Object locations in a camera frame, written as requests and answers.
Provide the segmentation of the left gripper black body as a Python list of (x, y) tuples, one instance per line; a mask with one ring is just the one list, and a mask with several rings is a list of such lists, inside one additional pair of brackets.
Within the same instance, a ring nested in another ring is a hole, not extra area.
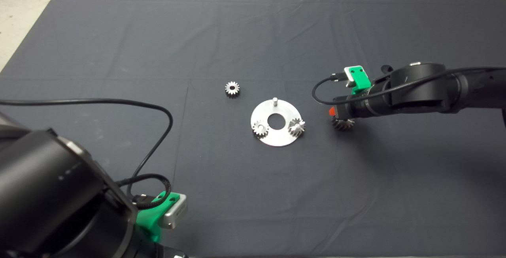
[(183, 251), (166, 247), (164, 245), (159, 244), (158, 245), (158, 257), (159, 258), (188, 258), (189, 256), (186, 255)]

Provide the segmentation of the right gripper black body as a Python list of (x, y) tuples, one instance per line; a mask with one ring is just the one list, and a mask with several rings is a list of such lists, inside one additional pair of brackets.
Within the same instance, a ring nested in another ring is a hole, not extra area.
[[(359, 94), (338, 96), (334, 98), (334, 101), (343, 101), (349, 98), (359, 98), (360, 96), (367, 96), (368, 90), (364, 90)], [(347, 104), (335, 105), (335, 116), (336, 118), (369, 118), (372, 117), (372, 112), (366, 106), (366, 100), (355, 101)]]

